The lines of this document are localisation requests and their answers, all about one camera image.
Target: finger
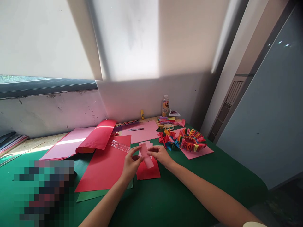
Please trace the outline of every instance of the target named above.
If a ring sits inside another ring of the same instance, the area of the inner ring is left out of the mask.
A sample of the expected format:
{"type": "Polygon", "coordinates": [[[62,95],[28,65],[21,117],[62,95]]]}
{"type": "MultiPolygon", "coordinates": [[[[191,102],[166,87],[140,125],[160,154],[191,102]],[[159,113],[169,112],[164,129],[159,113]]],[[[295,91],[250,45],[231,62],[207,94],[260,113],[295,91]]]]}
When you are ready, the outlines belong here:
{"type": "Polygon", "coordinates": [[[132,159],[133,159],[134,161],[137,161],[140,157],[141,157],[141,156],[139,156],[139,155],[133,155],[133,156],[132,156],[132,159]]]}
{"type": "Polygon", "coordinates": [[[143,159],[144,159],[144,157],[139,157],[139,158],[135,161],[137,167],[139,167],[140,163],[143,162],[143,159]]]}
{"type": "Polygon", "coordinates": [[[159,154],[157,152],[148,151],[147,155],[157,158],[159,154]]]}
{"type": "Polygon", "coordinates": [[[141,147],[134,147],[134,148],[131,148],[131,150],[129,151],[129,153],[127,154],[127,156],[132,156],[136,151],[140,150],[141,147]]]}
{"type": "Polygon", "coordinates": [[[160,145],[151,146],[151,147],[148,148],[147,150],[148,150],[148,151],[153,151],[153,152],[159,152],[159,150],[160,150],[161,147],[162,147],[162,146],[160,146],[160,145]]]}

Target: rainbow paper fan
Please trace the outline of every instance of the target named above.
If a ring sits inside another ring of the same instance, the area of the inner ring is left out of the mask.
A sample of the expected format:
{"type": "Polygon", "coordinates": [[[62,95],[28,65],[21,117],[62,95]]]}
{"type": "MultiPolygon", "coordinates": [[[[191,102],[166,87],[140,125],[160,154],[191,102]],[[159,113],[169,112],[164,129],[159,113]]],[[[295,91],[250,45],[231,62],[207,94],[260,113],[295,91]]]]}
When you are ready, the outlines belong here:
{"type": "Polygon", "coordinates": [[[207,146],[204,136],[194,129],[183,128],[178,136],[180,148],[188,152],[199,152],[207,146]]]}

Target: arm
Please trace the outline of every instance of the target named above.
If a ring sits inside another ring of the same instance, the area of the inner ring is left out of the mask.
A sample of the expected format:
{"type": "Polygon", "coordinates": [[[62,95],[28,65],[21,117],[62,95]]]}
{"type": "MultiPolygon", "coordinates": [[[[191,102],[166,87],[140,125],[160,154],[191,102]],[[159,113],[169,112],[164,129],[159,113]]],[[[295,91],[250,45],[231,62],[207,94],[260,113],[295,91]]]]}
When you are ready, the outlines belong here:
{"type": "Polygon", "coordinates": [[[233,197],[173,161],[163,146],[152,146],[148,150],[148,155],[158,159],[224,225],[242,227],[246,222],[262,223],[233,197]]]}
{"type": "Polygon", "coordinates": [[[134,147],[126,155],[121,177],[84,219],[80,227],[108,226],[123,193],[135,176],[140,163],[143,161],[143,157],[139,157],[138,155],[133,156],[140,148],[134,147]]]}

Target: paper card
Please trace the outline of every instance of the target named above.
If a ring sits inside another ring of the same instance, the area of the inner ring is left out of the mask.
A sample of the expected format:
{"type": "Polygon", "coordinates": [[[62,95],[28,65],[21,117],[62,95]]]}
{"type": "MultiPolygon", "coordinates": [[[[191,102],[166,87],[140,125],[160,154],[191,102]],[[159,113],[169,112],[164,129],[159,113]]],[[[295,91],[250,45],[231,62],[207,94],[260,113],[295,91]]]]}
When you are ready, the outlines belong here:
{"type": "MultiPolygon", "coordinates": [[[[176,136],[179,136],[179,132],[182,130],[183,128],[180,129],[176,129],[173,130],[173,132],[176,133],[176,136]]],[[[188,152],[182,148],[180,148],[180,150],[183,152],[183,154],[188,158],[188,159],[193,159],[193,158],[197,158],[197,157],[201,157],[203,155],[206,154],[210,154],[210,153],[214,153],[212,149],[210,149],[208,146],[204,147],[202,150],[200,150],[199,152],[188,152]]]]}
{"type": "MultiPolygon", "coordinates": [[[[131,189],[133,188],[134,185],[134,180],[132,179],[129,183],[129,185],[127,186],[127,189],[131,189]]],[[[109,189],[107,190],[98,190],[98,191],[88,191],[88,192],[80,192],[77,202],[81,202],[81,201],[85,201],[85,200],[89,200],[89,199],[94,199],[100,196],[104,196],[106,195],[106,193],[109,191],[109,189]]]]}
{"type": "Polygon", "coordinates": [[[148,169],[154,167],[154,164],[153,164],[152,160],[150,159],[150,156],[147,154],[146,144],[145,143],[141,144],[141,147],[142,148],[140,149],[140,152],[142,154],[142,157],[144,157],[143,161],[145,162],[146,167],[148,169]]]}
{"type": "Polygon", "coordinates": [[[158,132],[156,132],[157,129],[158,129],[158,125],[153,120],[148,122],[141,122],[135,126],[133,125],[124,126],[122,128],[122,136],[131,135],[132,136],[131,144],[133,144],[133,143],[159,138],[158,132]],[[136,129],[136,128],[144,128],[144,129],[129,131],[130,129],[136,129]]]}
{"type": "MultiPolygon", "coordinates": [[[[111,137],[130,147],[131,136],[111,137]]],[[[110,189],[120,178],[126,152],[111,145],[96,150],[75,192],[110,189]]]]}
{"type": "Polygon", "coordinates": [[[182,119],[181,121],[175,121],[175,122],[174,122],[174,125],[184,127],[184,126],[185,126],[185,120],[182,119]]]}
{"type": "Polygon", "coordinates": [[[113,132],[116,121],[104,120],[87,136],[76,149],[76,153],[93,153],[95,149],[104,150],[113,132]]]}
{"type": "Polygon", "coordinates": [[[145,165],[145,162],[141,162],[137,170],[137,179],[138,180],[148,180],[154,178],[160,178],[160,171],[158,166],[158,161],[155,158],[151,159],[154,167],[148,169],[145,165]]]}
{"type": "Polygon", "coordinates": [[[57,160],[76,154],[76,148],[88,137],[94,128],[75,128],[58,141],[40,160],[57,160]]]}
{"type": "Polygon", "coordinates": [[[140,143],[139,143],[139,146],[141,146],[141,145],[144,144],[144,143],[146,144],[146,147],[147,147],[147,148],[152,147],[152,143],[151,143],[150,141],[140,142],[140,143]]]}

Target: pixelated area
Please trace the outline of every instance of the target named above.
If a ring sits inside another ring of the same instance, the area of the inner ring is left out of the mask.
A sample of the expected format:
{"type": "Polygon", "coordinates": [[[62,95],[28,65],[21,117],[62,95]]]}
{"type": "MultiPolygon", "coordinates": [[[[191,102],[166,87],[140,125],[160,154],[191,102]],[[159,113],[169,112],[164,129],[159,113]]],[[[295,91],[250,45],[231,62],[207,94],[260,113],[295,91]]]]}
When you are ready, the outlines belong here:
{"type": "Polygon", "coordinates": [[[22,187],[15,195],[20,221],[34,226],[69,226],[74,220],[74,161],[31,161],[14,180],[22,187]]]}

